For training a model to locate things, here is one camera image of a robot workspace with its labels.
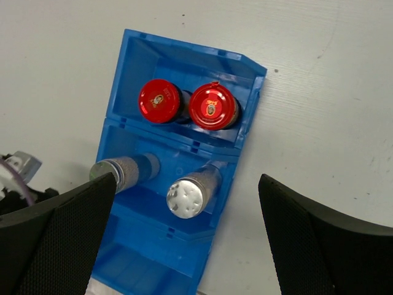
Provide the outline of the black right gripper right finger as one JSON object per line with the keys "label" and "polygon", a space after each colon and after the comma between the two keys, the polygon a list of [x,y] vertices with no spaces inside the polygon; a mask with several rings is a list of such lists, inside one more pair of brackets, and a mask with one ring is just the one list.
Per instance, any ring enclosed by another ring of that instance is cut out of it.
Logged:
{"label": "black right gripper right finger", "polygon": [[259,199],[282,294],[392,294],[392,228],[263,174]]}

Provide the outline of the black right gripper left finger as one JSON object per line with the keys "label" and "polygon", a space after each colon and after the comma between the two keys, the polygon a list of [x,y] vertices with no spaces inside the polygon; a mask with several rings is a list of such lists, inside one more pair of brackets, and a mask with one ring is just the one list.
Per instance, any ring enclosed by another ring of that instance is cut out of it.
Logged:
{"label": "black right gripper left finger", "polygon": [[84,294],[116,191],[107,173],[1,216],[1,294]]}

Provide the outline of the blue far storage bin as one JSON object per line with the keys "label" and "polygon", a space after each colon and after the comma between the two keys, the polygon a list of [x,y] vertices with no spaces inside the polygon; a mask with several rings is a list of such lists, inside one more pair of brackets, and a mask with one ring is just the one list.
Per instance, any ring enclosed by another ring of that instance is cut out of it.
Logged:
{"label": "blue far storage bin", "polygon": [[[243,54],[126,29],[106,116],[206,152],[240,155],[266,76],[265,67]],[[138,109],[142,86],[152,79],[168,80],[190,92],[218,81],[239,101],[241,120],[218,131],[192,122],[154,125]]]}

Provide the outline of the tall silver-cap bottle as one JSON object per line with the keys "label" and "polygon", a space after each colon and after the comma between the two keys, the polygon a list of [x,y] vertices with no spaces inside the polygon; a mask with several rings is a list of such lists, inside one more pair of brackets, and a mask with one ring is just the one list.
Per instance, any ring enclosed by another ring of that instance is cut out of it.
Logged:
{"label": "tall silver-cap bottle", "polygon": [[181,219],[199,215],[219,191],[226,166],[225,162],[209,161],[173,182],[166,195],[172,214]]}
{"label": "tall silver-cap bottle", "polygon": [[118,193],[155,178],[159,171],[160,161],[157,156],[151,153],[137,154],[98,161],[90,169],[89,180],[112,173]]}

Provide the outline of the red-lid sauce jar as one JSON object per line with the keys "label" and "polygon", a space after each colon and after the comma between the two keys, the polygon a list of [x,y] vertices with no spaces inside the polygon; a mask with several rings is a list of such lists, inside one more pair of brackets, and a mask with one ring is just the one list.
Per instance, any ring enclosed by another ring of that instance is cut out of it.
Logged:
{"label": "red-lid sauce jar", "polygon": [[193,92],[189,114],[200,128],[218,131],[236,125],[242,116],[242,108],[228,88],[214,81],[200,86]]}
{"label": "red-lid sauce jar", "polygon": [[138,107],[142,116],[154,124],[190,121],[189,103],[192,93],[180,89],[176,84],[153,79],[146,83],[138,96]]}

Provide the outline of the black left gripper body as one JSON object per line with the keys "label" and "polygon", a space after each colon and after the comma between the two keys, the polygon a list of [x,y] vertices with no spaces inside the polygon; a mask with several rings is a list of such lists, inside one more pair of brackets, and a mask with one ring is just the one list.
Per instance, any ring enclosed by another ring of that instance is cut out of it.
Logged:
{"label": "black left gripper body", "polygon": [[[58,195],[58,191],[52,188],[40,192],[28,187],[28,191],[33,197],[34,203],[40,203]],[[9,191],[6,188],[1,190],[1,215],[28,207],[26,199],[22,198],[17,191]]]}

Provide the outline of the blue near storage bin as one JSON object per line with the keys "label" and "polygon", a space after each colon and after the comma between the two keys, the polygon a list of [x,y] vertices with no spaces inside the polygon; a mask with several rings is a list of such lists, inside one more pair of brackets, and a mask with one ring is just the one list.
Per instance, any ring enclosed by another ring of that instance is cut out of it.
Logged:
{"label": "blue near storage bin", "polygon": [[110,215],[92,277],[123,294],[196,294],[211,245]]}

